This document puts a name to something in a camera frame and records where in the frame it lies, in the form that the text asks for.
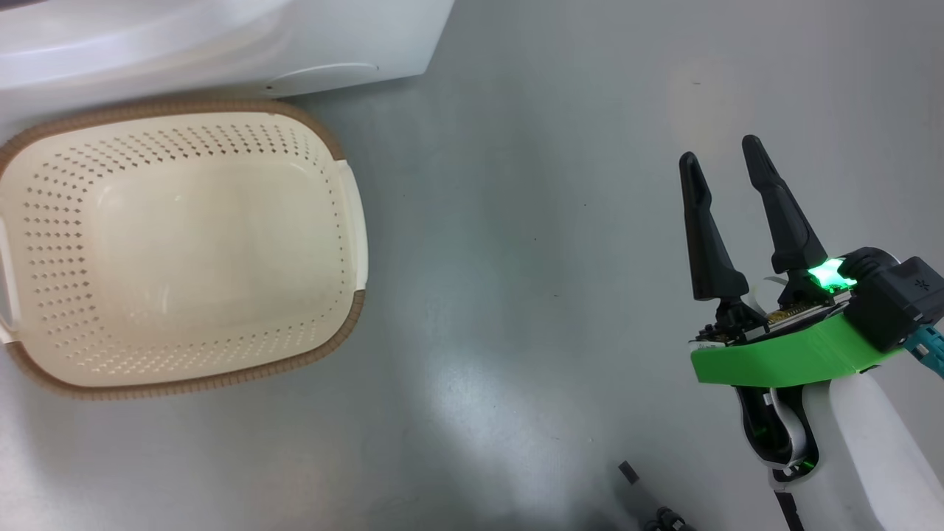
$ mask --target teal connector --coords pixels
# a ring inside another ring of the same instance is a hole
[[[911,334],[904,348],[923,366],[944,378],[944,335],[933,326],[925,326]]]

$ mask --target black connector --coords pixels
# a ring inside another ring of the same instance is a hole
[[[898,264],[881,249],[860,248],[838,272],[857,282],[846,319],[878,351],[891,351],[944,317],[944,278],[917,256]]]
[[[673,531],[698,531],[691,525],[685,523],[685,520],[679,516],[679,513],[668,507],[660,507],[655,512],[656,520],[662,525],[663,529],[672,529]]]

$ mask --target white basket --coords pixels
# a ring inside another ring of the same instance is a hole
[[[274,102],[168,103],[11,140],[0,314],[14,359],[74,396],[116,398],[332,351],[360,312],[367,243],[326,133]]]

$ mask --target gray table surface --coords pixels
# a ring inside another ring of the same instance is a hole
[[[698,385],[677,160],[749,278],[759,135],[824,245],[939,270],[944,8],[457,2],[422,77],[296,98],[344,144],[367,303],[327,359],[82,403],[0,356],[0,529],[633,529],[616,465],[699,529],[785,529],[732,391]],[[878,372],[938,473],[944,384]]]

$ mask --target green light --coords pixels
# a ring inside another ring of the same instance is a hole
[[[830,258],[823,265],[809,269],[809,272],[820,286],[828,289],[830,293],[835,293],[855,285],[854,280],[844,278],[839,274],[838,269],[841,265],[842,260]]]

